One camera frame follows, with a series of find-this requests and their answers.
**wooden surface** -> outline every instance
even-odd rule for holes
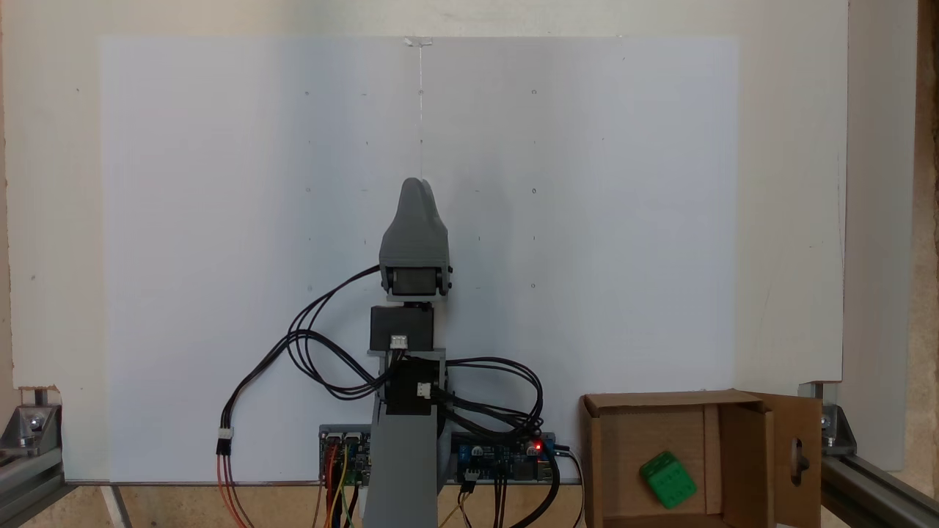
[[[239,498],[256,528],[310,526],[313,521],[317,491],[318,488],[296,486],[245,488],[239,491]],[[458,487],[448,486],[440,494],[439,520],[443,520],[456,505],[458,491]],[[506,525],[521,520],[531,512],[541,503],[545,493],[547,493],[547,486],[509,488],[506,495]],[[216,488],[123,488],[121,495],[131,517],[131,526],[134,528],[235,526]],[[492,522],[493,499],[491,486],[477,488],[476,492],[468,498],[467,514],[474,527],[485,527]],[[554,505],[532,527],[572,527],[579,509],[580,486],[562,486]],[[321,511],[320,523],[324,519],[325,514]],[[355,526],[361,528],[359,516],[355,515],[353,519]],[[112,526],[112,524],[108,520],[107,509],[104,507],[99,489],[83,487],[50,506],[25,524],[24,528],[104,526]],[[464,526],[459,512],[453,515],[446,526],[447,528]]]

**white connector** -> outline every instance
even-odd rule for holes
[[[364,522],[365,519],[365,501],[368,500],[368,486],[359,488],[359,517]]]
[[[392,343],[389,348],[392,350],[407,350],[408,337],[406,335],[392,335]]]
[[[418,383],[417,384],[417,397],[430,399],[430,383]]]

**red wire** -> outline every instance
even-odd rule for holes
[[[336,458],[336,449],[338,447],[334,446],[330,448],[329,461],[326,463],[326,504],[332,504],[332,464]],[[330,519],[329,514],[326,515],[326,521],[323,523],[323,528],[330,528]]]
[[[247,528],[244,524],[241,523],[241,519],[238,515],[235,514],[235,508],[228,503],[228,500],[225,499],[225,493],[222,490],[222,456],[219,455],[215,460],[215,474],[219,477],[219,494],[222,495],[222,502],[225,503],[225,508],[228,509],[228,513],[232,516],[232,519],[238,523],[239,528]]]
[[[244,523],[241,519],[241,516],[238,514],[238,511],[235,509],[235,499],[232,498],[232,478],[231,470],[228,468],[226,460],[223,460],[222,463],[222,474],[225,477],[225,492],[228,493],[228,503],[232,505],[232,511],[235,512],[235,520],[238,522],[240,528],[248,528],[248,525]]]
[[[228,475],[229,481],[229,490],[231,491],[231,497],[235,498],[235,502],[232,503],[232,507],[237,506],[238,511],[241,512],[241,516],[244,518],[244,524],[247,524],[249,528],[254,528],[254,525],[251,524],[251,519],[248,517],[248,514],[244,511],[244,506],[241,505],[241,501],[238,498],[238,489],[235,488],[235,472],[232,471],[232,458],[231,456],[224,458],[224,470]]]

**cardboard box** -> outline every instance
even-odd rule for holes
[[[586,395],[580,415],[591,528],[820,526],[821,400],[736,390]],[[698,487],[671,510],[639,474],[663,451]]]

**green cube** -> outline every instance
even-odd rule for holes
[[[669,451],[642,464],[639,472],[667,509],[681,504],[698,491],[698,487],[685,471],[685,467]]]

